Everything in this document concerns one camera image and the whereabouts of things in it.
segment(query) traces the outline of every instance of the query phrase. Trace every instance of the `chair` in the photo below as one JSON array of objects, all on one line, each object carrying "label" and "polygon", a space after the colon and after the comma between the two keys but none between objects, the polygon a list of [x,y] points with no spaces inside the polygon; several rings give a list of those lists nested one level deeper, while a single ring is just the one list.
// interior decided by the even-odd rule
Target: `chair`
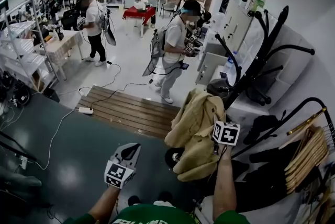
[{"label": "chair", "polygon": [[169,3],[166,3],[166,4],[162,4],[162,8],[161,8],[161,11],[159,13],[159,16],[161,16],[162,10],[163,10],[163,19],[164,19],[164,11],[170,12],[170,16],[171,16],[171,13],[175,12],[174,11],[175,6],[176,6],[175,2],[169,2]]}]

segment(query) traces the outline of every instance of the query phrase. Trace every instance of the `white power strip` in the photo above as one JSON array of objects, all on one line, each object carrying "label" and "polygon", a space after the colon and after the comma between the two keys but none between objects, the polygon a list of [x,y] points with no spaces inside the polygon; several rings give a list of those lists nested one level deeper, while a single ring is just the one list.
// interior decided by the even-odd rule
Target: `white power strip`
[{"label": "white power strip", "polygon": [[79,112],[83,114],[93,114],[93,109],[79,107]]}]

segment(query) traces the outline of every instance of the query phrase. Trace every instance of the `gray floor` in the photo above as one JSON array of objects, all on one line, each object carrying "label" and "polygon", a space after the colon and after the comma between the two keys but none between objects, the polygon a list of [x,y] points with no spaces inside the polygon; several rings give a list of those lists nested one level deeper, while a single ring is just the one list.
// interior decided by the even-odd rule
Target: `gray floor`
[{"label": "gray floor", "polygon": [[[105,44],[107,50],[107,60],[112,61],[121,66],[122,71],[117,75],[115,82],[106,86],[108,89],[123,89],[128,83],[146,84],[151,76],[142,77],[149,61],[150,61],[150,42],[153,36],[153,29],[144,28],[144,36],[140,38],[140,22],[126,22],[122,19],[123,13],[117,9],[113,9],[111,19],[115,26],[115,38],[117,45],[115,47]],[[169,13],[165,13],[165,18],[157,15],[156,27],[166,26],[170,22]],[[87,40],[86,31],[83,31],[84,39]],[[83,55],[87,57],[91,52],[91,46],[87,41],[82,44]],[[198,75],[197,67],[198,58],[185,58],[185,63],[189,64],[189,68],[183,71],[180,78],[177,79],[171,90],[171,97],[174,99],[174,106],[180,107],[187,96],[187,93],[195,86],[195,80]],[[81,98],[78,91],[71,92],[80,87],[92,87],[92,85],[103,86],[113,81],[114,76],[118,73],[119,67],[115,65],[103,65],[95,67],[94,63],[87,63],[81,60],[78,48],[72,50],[72,55],[67,58],[64,71],[68,77],[66,81],[61,80],[54,89],[60,94],[61,103],[69,108],[74,108]],[[156,102],[162,102],[159,93],[155,92],[152,85],[138,86],[129,85],[126,94],[147,98]],[[81,92],[86,94],[89,89],[84,88]]]},{"label": "gray floor", "polygon": [[[69,111],[42,95],[35,95],[20,119],[4,132],[45,166],[50,140],[61,118]],[[191,184],[179,182],[167,167],[164,154],[168,148],[162,140],[114,129],[78,112],[64,119],[52,144],[48,168],[43,171],[36,164],[28,164],[24,174],[42,180],[42,197],[54,204],[52,211],[60,220],[78,217],[86,213],[106,189],[104,170],[107,160],[119,145],[132,142],[140,143],[142,150],[137,174],[120,194],[119,210],[126,207],[131,195],[138,195],[143,202],[152,203],[161,191],[170,191],[177,207],[190,210],[192,198],[197,199],[199,193]],[[12,160],[7,160],[6,165],[15,166]],[[27,219],[10,218],[8,223],[58,222],[48,219],[45,210],[33,210]]]}]

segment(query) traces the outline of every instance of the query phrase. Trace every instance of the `gray backpack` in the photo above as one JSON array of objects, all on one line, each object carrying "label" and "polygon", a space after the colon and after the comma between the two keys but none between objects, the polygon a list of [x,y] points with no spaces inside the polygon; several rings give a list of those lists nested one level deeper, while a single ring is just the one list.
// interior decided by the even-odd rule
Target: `gray backpack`
[{"label": "gray backpack", "polygon": [[164,56],[165,35],[166,31],[171,26],[178,26],[178,25],[172,24],[168,25],[167,27],[161,27],[154,31],[153,38],[150,43],[150,52],[151,52],[150,62],[142,75],[143,77],[152,74],[152,72],[156,68],[159,58],[162,58]]}]

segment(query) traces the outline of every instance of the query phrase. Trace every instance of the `tan coat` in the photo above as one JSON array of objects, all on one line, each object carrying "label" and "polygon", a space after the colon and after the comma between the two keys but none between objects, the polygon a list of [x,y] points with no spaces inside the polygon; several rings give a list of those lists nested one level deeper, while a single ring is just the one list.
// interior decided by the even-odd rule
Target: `tan coat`
[{"label": "tan coat", "polygon": [[185,148],[173,168],[180,181],[199,180],[214,171],[218,160],[218,156],[213,154],[211,140],[214,115],[226,121],[221,98],[193,89],[172,121],[172,130],[167,134],[165,143],[173,148]]}]

